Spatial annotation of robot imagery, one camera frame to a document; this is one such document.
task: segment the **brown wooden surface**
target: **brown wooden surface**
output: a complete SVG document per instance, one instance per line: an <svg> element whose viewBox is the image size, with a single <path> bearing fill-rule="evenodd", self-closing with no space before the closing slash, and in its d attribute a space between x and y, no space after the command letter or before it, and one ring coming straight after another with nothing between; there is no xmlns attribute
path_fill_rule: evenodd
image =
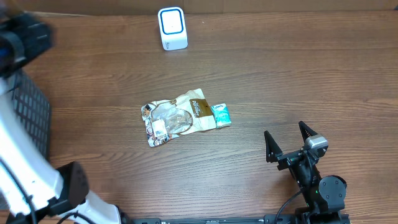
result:
<svg viewBox="0 0 398 224"><path fill-rule="evenodd" d="M303 120L329 140L318 169L347 181L352 223L398 223L398 13L187 16L174 52L155 16L47 20L57 46L27 72L53 105L51 163L80 161L130 216L275 213L298 188L266 163L263 132L297 150ZM232 127L150 148L141 106L196 88Z"/></svg>
<svg viewBox="0 0 398 224"><path fill-rule="evenodd" d="M26 10L83 15L148 15L179 6L186 14L393 10L398 0L8 0Z"/></svg>

